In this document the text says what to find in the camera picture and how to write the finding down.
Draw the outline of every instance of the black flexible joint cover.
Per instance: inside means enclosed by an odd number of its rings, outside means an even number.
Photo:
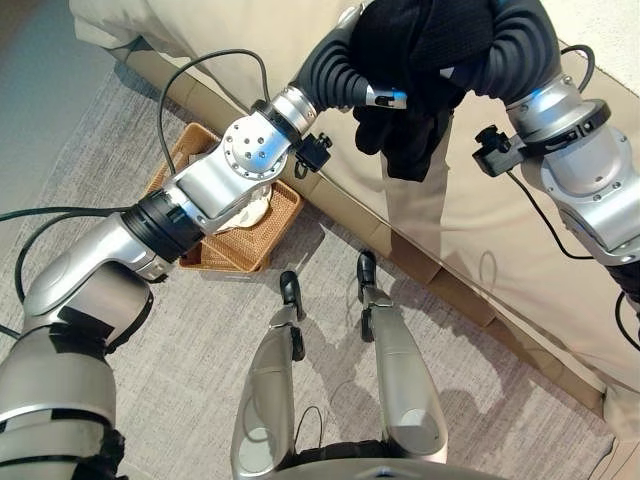
[[[539,0],[493,0],[491,8],[491,48],[479,59],[456,65],[451,81],[508,105],[560,73],[558,38]]]
[[[622,291],[635,303],[640,304],[640,260],[626,265],[607,267]]]
[[[366,104],[369,82],[351,66],[351,31],[336,28],[313,49],[292,84],[318,112]]]

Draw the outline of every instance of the bed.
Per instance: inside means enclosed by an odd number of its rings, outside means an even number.
[[[264,58],[273,94],[352,3],[327,0],[320,8],[312,0],[71,0],[70,7],[79,39],[109,49],[152,83],[161,84],[188,57],[248,48]],[[629,35],[637,39],[637,23],[632,28],[635,34]],[[615,70],[615,62],[607,63],[606,57],[604,62]],[[563,64],[575,78],[583,74],[580,56],[567,55]],[[637,92],[637,76],[628,78]],[[225,58],[191,72],[172,96],[221,130],[260,92],[255,64]],[[640,169],[637,95],[602,71],[596,72],[586,95],[609,103],[610,122],[635,147]],[[614,322],[619,288],[600,265],[565,258],[508,177],[490,178],[475,165],[474,137],[492,123],[513,133],[500,102],[467,95],[426,180],[415,183],[388,178],[384,158],[356,150],[351,115],[331,111],[314,132],[333,140],[332,160],[321,175],[299,181],[288,171],[285,179],[602,414],[619,438],[637,441],[640,356]],[[567,248],[584,254],[551,200],[537,191],[533,195]],[[623,317],[631,328],[635,319],[630,307],[624,307]]]

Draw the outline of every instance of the black clamp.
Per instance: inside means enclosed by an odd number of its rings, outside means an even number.
[[[495,125],[485,128],[476,136],[476,142],[482,148],[473,154],[484,173],[497,177],[501,173],[511,170],[525,159],[522,149],[524,144],[517,135],[511,139],[504,133],[498,132]]]
[[[296,145],[296,167],[295,176],[302,180],[307,176],[307,172],[317,172],[331,158],[328,149],[331,148],[333,142],[324,133],[318,138],[312,134],[307,135],[302,142]]]

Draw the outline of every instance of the floor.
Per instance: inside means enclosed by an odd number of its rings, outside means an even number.
[[[33,203],[114,59],[76,40],[67,2],[0,0],[0,211]],[[0,224],[0,250],[20,220]]]

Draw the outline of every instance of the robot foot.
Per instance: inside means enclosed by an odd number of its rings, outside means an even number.
[[[285,305],[293,305],[296,307],[298,320],[302,320],[304,318],[302,295],[300,293],[298,276],[295,272],[287,270],[280,274],[280,294],[282,295],[282,302]]]
[[[358,257],[358,300],[364,302],[364,288],[376,285],[376,257],[369,250],[363,250]],[[373,342],[373,330],[371,329],[371,310],[365,308],[360,317],[360,337],[363,342]]]
[[[364,301],[364,287],[376,286],[376,256],[369,250],[360,252],[357,264],[358,300]]]

